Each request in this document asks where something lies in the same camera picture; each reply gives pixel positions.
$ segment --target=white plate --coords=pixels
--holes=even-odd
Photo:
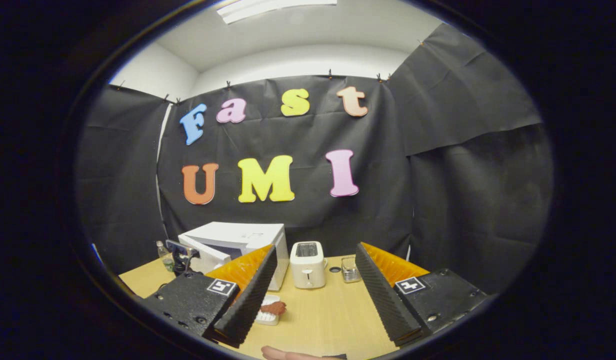
[[[264,296],[264,300],[261,305],[271,305],[275,301],[281,301],[281,298],[276,295],[266,295]],[[255,317],[255,322],[274,326],[279,323],[279,316],[271,314],[270,312],[262,312],[262,310],[259,310],[259,312],[257,312],[257,317]]]

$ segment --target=blue letter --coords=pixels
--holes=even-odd
[[[179,121],[180,124],[184,125],[184,130],[186,130],[186,145],[190,145],[199,139],[204,131],[201,128],[204,125],[204,116],[202,112],[206,111],[205,104],[197,105],[192,111],[185,114],[184,117]]]

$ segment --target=ceiling light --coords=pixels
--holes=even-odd
[[[265,12],[305,5],[337,5],[337,0],[240,0],[217,10],[226,24]]]

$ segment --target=black curtain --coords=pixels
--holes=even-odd
[[[123,273],[157,258],[157,146],[168,103],[109,86],[88,109],[77,153],[77,203],[102,260]]]
[[[347,87],[364,92],[368,113],[347,114],[336,93]],[[281,98],[290,89],[306,89],[310,110],[283,116]],[[219,123],[224,101],[246,100],[245,119]],[[190,146],[180,119],[205,104],[203,135]],[[161,209],[171,239],[212,221],[283,223],[288,246],[320,241],[326,256],[349,255],[359,242],[406,256],[411,234],[410,168],[395,121],[395,103],[385,82],[362,77],[297,76],[259,80],[217,89],[185,100],[171,110],[161,142],[158,179]],[[354,196],[333,197],[333,174],[326,153],[352,150]],[[255,158],[266,171],[272,158],[290,155],[290,187],[295,199],[241,203],[242,169],[237,162]],[[214,199],[194,205],[183,193],[182,167],[217,163]],[[205,174],[196,175],[205,191]]]
[[[550,142],[514,75],[440,25],[388,83],[411,169],[411,261],[503,290],[541,239]]]

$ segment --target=foam letter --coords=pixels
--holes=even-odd
[[[199,128],[204,125],[204,116],[202,112],[205,111],[206,105],[199,104],[179,120],[179,123],[183,124],[184,130],[186,130],[186,145],[194,143],[196,139],[199,139],[204,134],[204,131]]]
[[[246,100],[242,98],[232,98],[221,105],[223,110],[217,112],[217,121],[219,123],[241,123],[246,119]]]
[[[257,199],[253,194],[253,188],[259,196],[259,200],[265,201],[270,187],[271,201],[290,201],[295,194],[290,191],[290,164],[293,158],[289,155],[279,155],[270,161],[266,173],[260,167],[256,159],[243,159],[237,162],[241,168],[241,194],[240,203],[254,203]]]
[[[308,90],[290,89],[281,95],[281,113],[285,116],[302,116],[310,109]]]
[[[332,182],[334,186],[330,190],[331,196],[353,196],[359,192],[359,187],[352,182],[350,171],[350,158],[352,150],[334,150],[326,153],[326,159],[332,164]]]
[[[359,100],[366,97],[366,94],[357,91],[354,86],[349,86],[337,92],[337,96],[344,100],[344,110],[351,116],[365,116],[368,114],[367,107],[359,107]]]
[[[197,192],[195,185],[199,166],[189,165],[181,169],[184,174],[184,196],[194,205],[206,205],[215,197],[215,171],[219,169],[219,165],[210,162],[201,169],[205,172],[205,192],[201,194]]]

